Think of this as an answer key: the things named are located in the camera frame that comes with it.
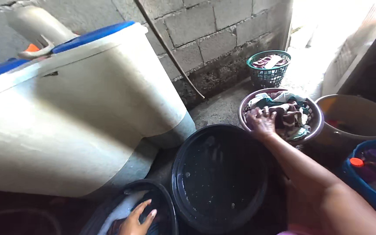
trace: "fingernail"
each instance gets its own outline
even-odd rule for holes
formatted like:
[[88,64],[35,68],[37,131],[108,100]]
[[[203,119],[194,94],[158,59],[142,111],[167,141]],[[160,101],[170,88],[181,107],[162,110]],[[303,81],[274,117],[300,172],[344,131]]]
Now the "fingernail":
[[155,217],[157,212],[158,212],[158,210],[156,210],[156,209],[152,210],[152,212],[151,212],[152,217]]

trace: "green laundry basket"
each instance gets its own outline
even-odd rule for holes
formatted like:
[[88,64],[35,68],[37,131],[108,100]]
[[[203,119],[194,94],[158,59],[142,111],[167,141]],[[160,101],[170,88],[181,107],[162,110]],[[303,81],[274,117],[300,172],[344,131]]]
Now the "green laundry basket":
[[[264,58],[270,55],[281,56],[283,59],[287,61],[287,63],[280,67],[272,69],[259,69],[252,65],[253,62],[258,61],[260,58]],[[286,51],[264,51],[251,56],[246,61],[246,63],[251,69],[250,78],[252,80],[253,86],[256,89],[279,87],[290,62],[291,56]]]

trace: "water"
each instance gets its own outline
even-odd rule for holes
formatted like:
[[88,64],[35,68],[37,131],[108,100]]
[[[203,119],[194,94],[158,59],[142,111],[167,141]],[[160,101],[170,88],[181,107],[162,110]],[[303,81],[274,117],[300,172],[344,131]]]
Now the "water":
[[222,132],[202,136],[192,144],[183,183],[198,213],[227,220],[249,205],[261,180],[256,167],[259,149],[250,141],[238,133]]

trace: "blue lid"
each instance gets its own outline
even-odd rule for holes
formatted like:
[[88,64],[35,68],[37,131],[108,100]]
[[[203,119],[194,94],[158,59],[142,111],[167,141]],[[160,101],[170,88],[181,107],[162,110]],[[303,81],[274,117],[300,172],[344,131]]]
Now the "blue lid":
[[133,25],[134,21],[128,21],[123,23],[118,23],[115,25],[110,25],[101,29],[97,29],[95,31],[89,32],[87,34],[81,35],[79,37],[76,37],[68,42],[65,42],[63,44],[57,45],[55,48],[52,49],[52,52],[54,54],[60,53],[63,51],[67,51],[70,49],[73,49],[75,47],[78,47],[80,45],[84,45],[87,43],[90,43],[92,41],[101,39],[105,36],[111,35],[113,33],[116,33],[124,28],[127,28],[130,25]]
[[14,68],[17,68],[18,66],[26,62],[29,62],[29,60],[10,58],[6,62],[0,64],[0,74],[3,74],[4,72],[8,72]]

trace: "hand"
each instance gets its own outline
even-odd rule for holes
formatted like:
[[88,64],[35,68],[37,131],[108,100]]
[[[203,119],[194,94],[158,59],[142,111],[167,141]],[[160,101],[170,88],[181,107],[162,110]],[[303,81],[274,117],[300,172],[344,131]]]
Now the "hand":
[[121,224],[119,235],[145,235],[148,232],[150,225],[156,213],[156,209],[152,210],[146,217],[146,221],[140,224],[139,217],[146,208],[152,202],[151,199],[140,203],[127,217],[127,219]]
[[275,133],[275,117],[277,112],[269,113],[268,106],[265,106],[263,109],[255,108],[246,113],[246,123],[252,130],[251,135],[259,140],[264,142],[264,140]]

